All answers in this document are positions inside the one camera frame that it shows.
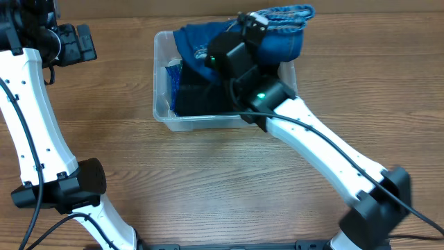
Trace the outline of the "blue denim jeans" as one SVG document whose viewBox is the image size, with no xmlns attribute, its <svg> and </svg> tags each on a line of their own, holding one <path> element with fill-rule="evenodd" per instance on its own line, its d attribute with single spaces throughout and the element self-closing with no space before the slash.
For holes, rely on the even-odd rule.
<svg viewBox="0 0 444 250">
<path fill-rule="evenodd" d="M 258 51 L 259 63 L 276 65 L 295 60 L 302 49 L 304 28 L 316 14 L 314 7 L 308 4 L 277 6 L 256 13 L 268 20 L 266 36 Z M 218 85 L 218 74 L 204 63 L 207 47 L 217 35 L 240 30 L 238 21 L 230 19 L 225 22 L 188 24 L 174 31 L 173 36 L 182 60 L 204 79 Z"/>
</svg>

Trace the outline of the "black garment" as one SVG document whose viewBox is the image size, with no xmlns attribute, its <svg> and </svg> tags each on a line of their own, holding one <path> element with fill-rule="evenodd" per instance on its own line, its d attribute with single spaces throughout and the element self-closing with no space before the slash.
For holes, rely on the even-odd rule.
<svg viewBox="0 0 444 250">
<path fill-rule="evenodd" d="M 181 65 L 172 104 L 177 116 L 220 115 L 234 111 L 227 90 L 220 83 L 208 81 L 185 61 Z"/>
</svg>

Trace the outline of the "blue green sequin fabric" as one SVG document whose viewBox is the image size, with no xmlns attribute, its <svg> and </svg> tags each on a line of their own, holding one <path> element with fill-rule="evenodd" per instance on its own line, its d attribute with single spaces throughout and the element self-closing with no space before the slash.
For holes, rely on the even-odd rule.
<svg viewBox="0 0 444 250">
<path fill-rule="evenodd" d="M 175 111 L 176 99 L 180 89 L 180 79 L 182 73 L 182 60 L 172 61 L 172 65 L 165 67 L 167 74 L 171 80 L 171 105 L 170 109 Z"/>
</svg>

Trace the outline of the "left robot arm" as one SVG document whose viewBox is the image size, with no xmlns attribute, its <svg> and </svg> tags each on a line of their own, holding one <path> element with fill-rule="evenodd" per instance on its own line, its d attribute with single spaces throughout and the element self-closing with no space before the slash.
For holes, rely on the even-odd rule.
<svg viewBox="0 0 444 250">
<path fill-rule="evenodd" d="M 56 1 L 1 2 L 1 112 L 16 148 L 21 185 L 18 208 L 55 209 L 75 219 L 102 249 L 142 249 L 136 230 L 106 194 L 102 164 L 79 161 L 54 115 L 44 69 L 97 57 L 87 25 L 60 25 Z"/>
</svg>

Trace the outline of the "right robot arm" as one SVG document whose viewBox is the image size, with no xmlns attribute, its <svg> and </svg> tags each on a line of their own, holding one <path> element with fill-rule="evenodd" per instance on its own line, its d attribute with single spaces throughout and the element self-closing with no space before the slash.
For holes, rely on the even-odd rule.
<svg viewBox="0 0 444 250">
<path fill-rule="evenodd" d="M 410 175 L 402 167 L 388 170 L 353 149 L 280 77 L 261 70 L 256 52 L 270 24 L 267 18 L 239 13 L 237 23 L 239 31 L 212 39 L 205 64 L 221 75 L 243 120 L 296 150 L 349 206 L 326 249 L 388 249 L 391 232 L 409 214 Z"/>
</svg>

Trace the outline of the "clear plastic storage bin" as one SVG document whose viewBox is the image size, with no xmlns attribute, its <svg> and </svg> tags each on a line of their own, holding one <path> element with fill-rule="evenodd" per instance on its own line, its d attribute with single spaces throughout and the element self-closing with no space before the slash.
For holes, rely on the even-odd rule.
<svg viewBox="0 0 444 250">
<path fill-rule="evenodd" d="M 218 35 L 216 45 L 238 45 L 244 42 L 239 32 Z M 161 31 L 154 38 L 153 66 L 153 116 L 173 132 L 193 131 L 206 128 L 241 128 L 250 126 L 238 115 L 179 116 L 173 111 L 178 87 L 173 86 L 173 77 L 168 69 L 180 66 L 180 55 L 173 31 Z M 277 75 L 295 95 L 298 95 L 294 61 L 281 62 Z"/>
</svg>

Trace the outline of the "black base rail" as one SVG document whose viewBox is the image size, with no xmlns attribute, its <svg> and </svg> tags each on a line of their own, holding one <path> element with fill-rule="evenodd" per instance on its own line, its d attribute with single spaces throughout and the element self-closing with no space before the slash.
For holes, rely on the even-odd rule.
<svg viewBox="0 0 444 250">
<path fill-rule="evenodd" d="M 280 244 L 207 244 L 181 246 L 179 244 L 142 243 L 138 249 L 145 250 L 332 250 L 328 240 L 298 240 Z"/>
</svg>

